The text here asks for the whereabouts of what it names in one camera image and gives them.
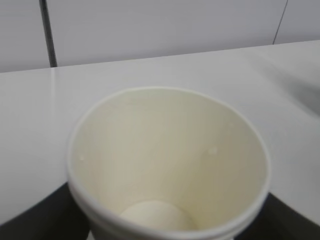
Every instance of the dark gap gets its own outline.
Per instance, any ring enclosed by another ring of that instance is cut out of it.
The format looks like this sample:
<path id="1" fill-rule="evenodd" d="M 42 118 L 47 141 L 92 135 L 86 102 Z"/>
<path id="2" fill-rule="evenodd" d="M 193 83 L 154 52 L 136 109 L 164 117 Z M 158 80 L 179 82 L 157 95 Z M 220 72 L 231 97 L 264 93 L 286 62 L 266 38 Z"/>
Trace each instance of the dark gap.
<path id="1" fill-rule="evenodd" d="M 44 29 L 44 35 L 45 35 L 45 42 L 46 42 L 46 47 L 48 50 L 50 67 L 55 68 L 58 65 L 57 65 L 54 41 L 52 38 L 47 1 L 46 0 L 39 0 L 39 4 L 40 4 L 43 29 Z"/>
<path id="2" fill-rule="evenodd" d="M 288 0 L 286 0 L 286 3 L 285 3 L 285 5 L 284 5 L 284 9 L 283 9 L 283 12 L 282 12 L 282 16 L 281 16 L 281 18 L 280 18 L 280 22 L 279 22 L 278 28 L 276 29 L 276 32 L 275 32 L 275 35 L 274 35 L 274 39 L 273 39 L 272 45 L 275 44 L 275 41 L 276 41 L 276 38 L 277 38 L 277 35 L 278 35 L 278 32 L 279 32 L 279 28 L 280 28 L 282 19 L 284 18 L 284 15 L 285 15 L 285 11 L 286 11 L 287 5 L 288 5 Z"/>

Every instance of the white countertop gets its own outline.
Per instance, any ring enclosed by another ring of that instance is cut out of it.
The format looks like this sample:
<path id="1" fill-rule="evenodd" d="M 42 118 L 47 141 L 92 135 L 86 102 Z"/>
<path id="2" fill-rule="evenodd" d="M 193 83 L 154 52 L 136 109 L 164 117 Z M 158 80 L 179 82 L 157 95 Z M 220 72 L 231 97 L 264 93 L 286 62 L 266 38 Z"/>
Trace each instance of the white countertop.
<path id="1" fill-rule="evenodd" d="M 320 41 L 0 73 L 0 224 L 67 180 L 68 135 L 95 102 L 170 86 L 242 112 L 270 151 L 271 192 L 320 225 L 320 118 L 279 87 L 292 81 L 320 86 Z"/>

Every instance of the paper cup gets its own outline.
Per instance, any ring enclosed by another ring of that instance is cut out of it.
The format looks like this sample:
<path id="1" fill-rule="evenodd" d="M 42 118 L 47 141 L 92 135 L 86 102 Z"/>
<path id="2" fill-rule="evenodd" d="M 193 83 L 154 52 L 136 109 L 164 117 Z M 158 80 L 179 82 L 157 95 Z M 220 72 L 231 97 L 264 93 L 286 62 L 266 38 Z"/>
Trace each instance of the paper cup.
<path id="1" fill-rule="evenodd" d="M 114 94 L 76 126 L 69 186 L 97 240 L 229 240 L 258 214 L 270 161 L 230 106 L 189 90 Z"/>

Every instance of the cup rim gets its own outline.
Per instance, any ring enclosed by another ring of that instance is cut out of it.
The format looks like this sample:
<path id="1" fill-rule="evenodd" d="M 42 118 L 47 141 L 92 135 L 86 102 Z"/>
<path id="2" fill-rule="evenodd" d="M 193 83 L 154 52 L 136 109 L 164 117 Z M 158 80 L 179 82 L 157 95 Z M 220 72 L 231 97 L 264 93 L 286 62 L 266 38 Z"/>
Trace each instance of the cup rim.
<path id="1" fill-rule="evenodd" d="M 218 103 L 222 105 L 223 107 L 226 107 L 227 109 L 234 112 L 238 117 L 240 117 L 248 126 L 249 128 L 254 132 L 255 136 L 257 137 L 261 147 L 262 151 L 265 156 L 265 164 L 266 164 L 266 177 L 265 181 L 263 183 L 263 186 L 260 190 L 260 192 L 257 194 L 257 196 L 254 198 L 253 203 L 247 207 L 241 214 L 234 217 L 230 221 L 228 221 L 225 224 L 215 226 L 213 228 L 204 229 L 204 230 L 191 230 L 191 231 L 163 231 L 163 230 L 157 230 L 148 228 L 142 225 L 138 225 L 134 222 L 130 222 L 126 219 L 123 219 L 113 213 L 111 210 L 107 209 L 106 207 L 103 207 L 94 197 L 92 197 L 88 191 L 81 185 L 80 181 L 77 179 L 73 168 L 72 168 L 72 149 L 74 146 L 75 138 L 77 136 L 77 133 L 79 131 L 79 128 L 83 125 L 84 121 L 102 104 L 106 103 L 108 100 L 113 99 L 117 96 L 120 96 L 122 94 L 126 94 L 129 92 L 135 92 L 135 91 L 147 91 L 147 90 L 170 90 L 170 91 L 177 91 L 181 93 L 186 94 L 192 94 L 199 97 L 206 98 L 212 102 Z M 134 87 L 134 88 L 126 88 L 121 91 L 117 91 L 107 97 L 104 97 L 100 101 L 98 101 L 96 104 L 94 104 L 87 112 L 85 112 L 80 119 L 75 124 L 75 127 L 71 131 L 71 135 L 68 140 L 67 144 L 67 151 L 66 151 L 66 168 L 67 168 L 67 178 L 68 183 L 71 184 L 71 186 L 76 190 L 79 197 L 84 200 L 85 204 L 92 209 L 96 214 L 98 214 L 102 219 L 106 220 L 107 222 L 112 222 L 114 226 L 117 226 L 121 229 L 127 229 L 128 232 L 135 233 L 137 235 L 143 235 L 149 238 L 158 238 L 158 239 L 166 239 L 166 240 L 198 240 L 198 239 L 210 239 L 210 238 L 216 238 L 219 236 L 223 236 L 225 234 L 230 233 L 234 229 L 241 226 L 246 220 L 250 219 L 250 217 L 261 208 L 261 205 L 265 201 L 268 193 L 269 193 L 269 187 L 271 184 L 271 160 L 270 155 L 268 152 L 268 149 L 259 134 L 259 132 L 256 130 L 256 127 L 253 126 L 253 124 L 247 120 L 246 117 L 242 115 L 242 113 L 238 112 L 236 109 L 234 109 L 229 104 L 222 102 L 218 99 L 215 99 L 211 96 L 208 96 L 206 94 L 203 94 L 201 92 L 197 92 L 194 90 L 179 88 L 179 87 L 166 87 L 166 86 L 145 86 L 145 87 Z"/>

